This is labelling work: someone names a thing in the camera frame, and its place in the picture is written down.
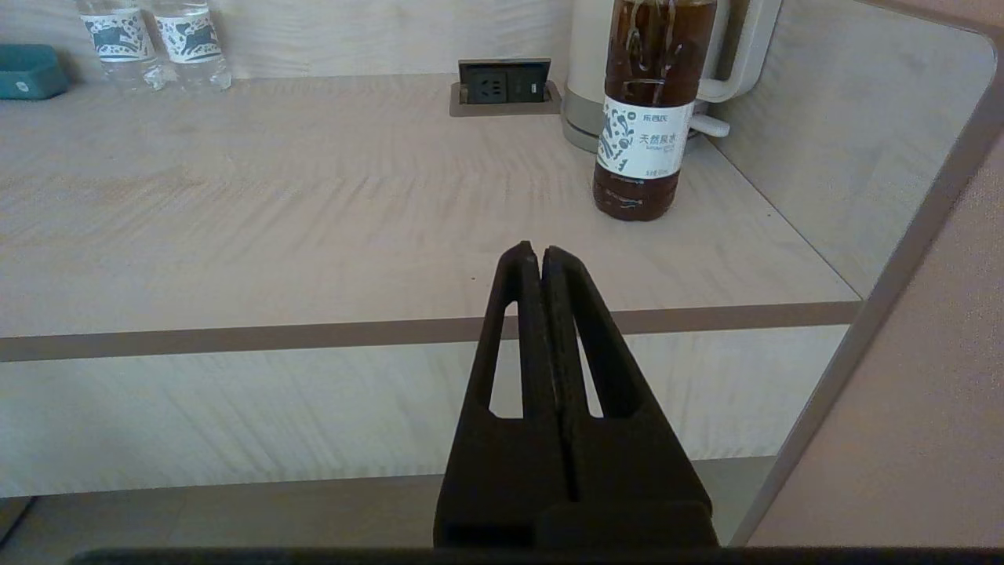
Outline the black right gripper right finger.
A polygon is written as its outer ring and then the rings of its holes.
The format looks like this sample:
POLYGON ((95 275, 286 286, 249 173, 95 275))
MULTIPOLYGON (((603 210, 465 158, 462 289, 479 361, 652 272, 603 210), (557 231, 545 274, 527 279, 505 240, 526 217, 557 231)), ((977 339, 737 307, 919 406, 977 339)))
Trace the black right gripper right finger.
POLYGON ((713 504, 584 262, 545 251, 541 280, 568 501, 548 548, 714 548, 713 504))

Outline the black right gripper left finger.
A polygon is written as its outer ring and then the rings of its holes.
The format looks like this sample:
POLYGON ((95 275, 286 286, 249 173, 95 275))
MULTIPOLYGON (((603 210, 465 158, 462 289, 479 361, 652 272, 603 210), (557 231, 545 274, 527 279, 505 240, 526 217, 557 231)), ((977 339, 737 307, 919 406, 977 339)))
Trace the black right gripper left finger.
POLYGON ((437 548, 531 548, 537 519, 568 498, 549 330, 528 241, 499 258, 434 518, 437 548), (522 416, 490 401, 505 312, 517 305, 522 416))

